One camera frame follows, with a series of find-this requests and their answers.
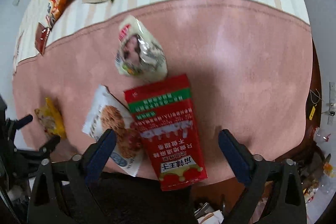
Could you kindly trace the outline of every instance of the white floor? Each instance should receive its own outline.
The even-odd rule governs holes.
[[[15,119],[16,111],[12,95],[12,58],[15,48],[17,30],[21,18],[30,0],[19,0],[19,5],[12,5],[14,0],[0,0],[0,94],[8,105],[7,116]],[[305,0],[311,27],[312,36],[315,42],[319,58],[320,72],[322,78],[322,111],[328,110],[329,82],[336,82],[336,1],[335,0]],[[325,153],[332,153],[331,163],[336,165],[336,122],[333,126],[327,125],[327,115],[323,114],[321,128],[333,133],[328,143],[321,145]],[[21,133],[15,139],[18,148],[26,148]],[[334,190],[329,194],[318,192],[315,200],[308,204],[308,215],[312,223],[322,214],[331,200]]]

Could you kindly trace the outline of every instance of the metal screw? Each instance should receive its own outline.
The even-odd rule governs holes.
[[[79,161],[82,159],[82,155],[81,154],[76,154],[72,157],[72,160],[73,161]]]
[[[262,155],[259,155],[259,154],[255,154],[253,155],[253,158],[256,160],[256,161],[262,161],[264,158],[262,157]]]
[[[286,163],[287,163],[288,165],[294,165],[294,161],[291,160],[291,159],[287,159],[287,160],[286,160]]]
[[[49,159],[44,159],[41,161],[42,165],[47,165],[49,163]]]

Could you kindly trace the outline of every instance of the green stripe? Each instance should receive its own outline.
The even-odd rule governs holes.
[[[183,101],[188,98],[191,98],[190,88],[130,103],[128,106],[131,113],[137,113]]]

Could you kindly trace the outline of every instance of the orange package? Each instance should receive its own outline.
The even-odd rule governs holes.
[[[52,28],[55,22],[60,18],[66,8],[66,4],[67,0],[49,0],[46,20],[50,28]]]

